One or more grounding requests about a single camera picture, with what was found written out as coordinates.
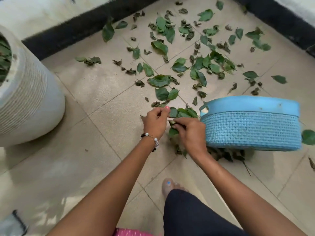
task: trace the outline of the leg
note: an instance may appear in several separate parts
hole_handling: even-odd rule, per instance
[[[165,236],[247,235],[183,189],[171,179],[163,182]]]

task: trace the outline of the blue basket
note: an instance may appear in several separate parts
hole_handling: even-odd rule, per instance
[[[270,151],[301,148],[299,103],[293,100],[230,96],[200,107],[210,147]]]

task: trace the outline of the ribbed planter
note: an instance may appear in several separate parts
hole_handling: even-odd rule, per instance
[[[0,25],[8,41],[12,63],[0,86],[0,146],[36,139],[51,131],[65,112],[65,96],[53,74]]]

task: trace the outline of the woman's right hand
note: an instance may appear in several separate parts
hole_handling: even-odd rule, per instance
[[[173,128],[179,131],[179,136],[188,154],[196,159],[207,154],[206,125],[196,118],[175,118],[177,124]]]

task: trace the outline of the white wall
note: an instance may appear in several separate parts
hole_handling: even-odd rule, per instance
[[[110,0],[3,0],[0,24],[25,39]]]
[[[315,0],[275,0],[315,27]]]

